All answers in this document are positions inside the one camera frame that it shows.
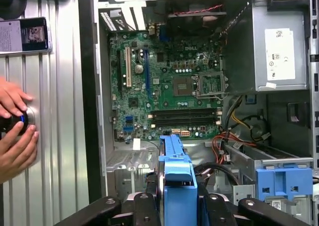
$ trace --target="power supply label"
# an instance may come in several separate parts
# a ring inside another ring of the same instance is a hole
[[[294,33],[288,28],[265,29],[267,80],[296,78]]]

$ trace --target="pci express slot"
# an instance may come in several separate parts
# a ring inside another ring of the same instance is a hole
[[[161,110],[152,113],[152,124],[159,127],[213,124],[218,120],[214,109]]]
[[[122,63],[121,63],[121,51],[116,51],[116,69],[118,78],[118,91],[120,96],[122,96],[123,83],[122,83]]]
[[[145,67],[145,88],[148,97],[151,97],[151,84],[150,84],[150,63],[149,63],[149,51],[144,50],[144,67]]]
[[[125,67],[126,67],[126,87],[132,87],[132,73],[131,73],[131,48],[125,47]]]

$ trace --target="green circuit board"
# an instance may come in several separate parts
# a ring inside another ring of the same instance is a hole
[[[156,140],[165,132],[179,134],[182,139],[218,134],[218,123],[209,117],[221,109],[222,101],[195,95],[196,91],[223,90],[218,46],[203,38],[163,42],[149,37],[148,32],[115,34],[110,46],[115,139]],[[196,76],[201,78],[201,86],[196,84]],[[196,119],[190,123],[182,119],[184,113],[193,111],[207,112],[209,117],[195,124]],[[154,122],[162,114],[166,120]]]

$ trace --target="blue connector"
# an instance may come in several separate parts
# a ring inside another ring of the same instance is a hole
[[[283,196],[292,201],[295,195],[313,194],[313,171],[298,168],[295,164],[273,170],[256,170],[256,195],[264,201],[267,197]]]
[[[164,225],[197,225],[197,182],[193,164],[177,135],[161,136],[164,155]]]
[[[127,116],[125,117],[125,120],[133,120],[133,116],[132,116],[132,115],[127,115]]]
[[[124,126],[123,131],[124,132],[132,132],[134,130],[133,126]]]

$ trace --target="phone screen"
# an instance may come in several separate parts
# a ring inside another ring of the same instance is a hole
[[[0,54],[48,50],[49,33],[44,17],[0,22]]]

